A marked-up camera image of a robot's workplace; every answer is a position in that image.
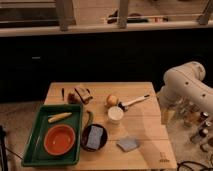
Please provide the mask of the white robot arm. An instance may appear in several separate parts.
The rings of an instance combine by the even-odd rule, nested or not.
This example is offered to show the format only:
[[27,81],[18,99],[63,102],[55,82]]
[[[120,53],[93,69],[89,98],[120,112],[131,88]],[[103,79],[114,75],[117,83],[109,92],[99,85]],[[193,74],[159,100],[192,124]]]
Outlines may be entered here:
[[166,125],[173,115],[173,107],[181,98],[187,98],[199,109],[213,114],[213,88],[202,82],[206,71],[196,61],[170,68],[164,73],[164,85],[157,93],[161,123]]

